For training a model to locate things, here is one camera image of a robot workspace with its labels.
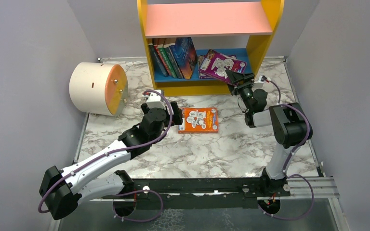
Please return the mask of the orange paperback book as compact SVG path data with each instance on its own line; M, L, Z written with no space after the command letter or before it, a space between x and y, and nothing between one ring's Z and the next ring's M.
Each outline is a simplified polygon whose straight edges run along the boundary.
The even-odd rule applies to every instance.
M218 133L218 111L216 107L182 108L183 120L178 133Z

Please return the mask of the Jane Eyre blue book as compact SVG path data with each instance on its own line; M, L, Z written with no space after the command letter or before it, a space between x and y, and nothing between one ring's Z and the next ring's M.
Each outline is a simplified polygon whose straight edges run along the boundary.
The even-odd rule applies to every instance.
M182 79L190 79L198 62L198 56L192 38L176 38L176 44L171 46L170 49L183 75Z

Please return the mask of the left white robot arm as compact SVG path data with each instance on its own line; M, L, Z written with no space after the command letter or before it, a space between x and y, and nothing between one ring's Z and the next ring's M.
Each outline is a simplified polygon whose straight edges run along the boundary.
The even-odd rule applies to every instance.
M180 125L183 112L176 101L144 103L142 121L119 135L106 148L86 160L59 169L48 168L39 188L38 212L50 213L59 220L71 214L80 204L111 194L134 193L133 181L124 170L99 177L107 170L147 152L162 141L173 125Z

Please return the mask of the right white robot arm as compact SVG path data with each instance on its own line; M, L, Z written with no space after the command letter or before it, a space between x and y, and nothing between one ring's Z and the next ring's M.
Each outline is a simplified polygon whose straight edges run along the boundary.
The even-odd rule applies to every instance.
M272 126L277 141L275 152L260 177L260 189L270 192L287 181L287 169L293 155L312 137L313 130L299 103L282 103L267 107L268 93L253 90L254 74L227 70L230 93L238 95L245 107L245 123L250 128Z

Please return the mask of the Nineteen Eighty-Four dark book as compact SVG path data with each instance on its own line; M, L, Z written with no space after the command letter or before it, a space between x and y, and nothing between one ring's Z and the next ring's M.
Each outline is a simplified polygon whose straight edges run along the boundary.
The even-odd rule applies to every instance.
M168 72L165 69L165 66L164 66L163 62L162 62L161 58L158 55L158 52L157 52L157 50L154 46L153 40L151 38L148 38L147 43L148 43L148 48L149 48L149 51L150 51L150 54L151 54L151 59L152 59L153 65L154 65L154 69L156 71L159 71L164 77L167 77Z

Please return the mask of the red Treehouse book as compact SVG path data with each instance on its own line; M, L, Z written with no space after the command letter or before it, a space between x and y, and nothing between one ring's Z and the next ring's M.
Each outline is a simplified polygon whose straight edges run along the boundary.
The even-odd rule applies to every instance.
M165 76L171 76L172 77L172 73L168 67L168 62L166 61L167 59L165 58L165 53L164 53L164 49L163 49L163 39L162 38L153 38L153 44L154 44L154 47L156 48L156 51L161 59L161 62L163 63L163 66L165 68Z

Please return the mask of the green Treehouse book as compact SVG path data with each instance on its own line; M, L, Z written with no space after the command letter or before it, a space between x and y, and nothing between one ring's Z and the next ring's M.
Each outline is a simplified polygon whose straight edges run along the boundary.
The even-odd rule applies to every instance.
M174 55L170 49L170 47L165 47L164 46L164 43L163 43L163 49L164 49L164 53L165 53L165 58L167 59L166 61L168 62L168 67L172 73L172 77L173 78L178 78L178 79L182 79L183 78L183 75L179 69L179 66L177 65L177 62L174 58Z

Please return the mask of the purple paperback book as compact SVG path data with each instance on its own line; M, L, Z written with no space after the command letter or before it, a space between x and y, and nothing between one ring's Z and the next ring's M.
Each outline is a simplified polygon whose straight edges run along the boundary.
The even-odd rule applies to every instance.
M206 55L198 56L199 79L216 79L232 85L226 70L243 73L246 67L247 63L237 59L236 55L224 55L212 49Z
M225 71L233 68L235 60L236 56L221 55L219 53L206 56L199 64L199 75L225 81Z

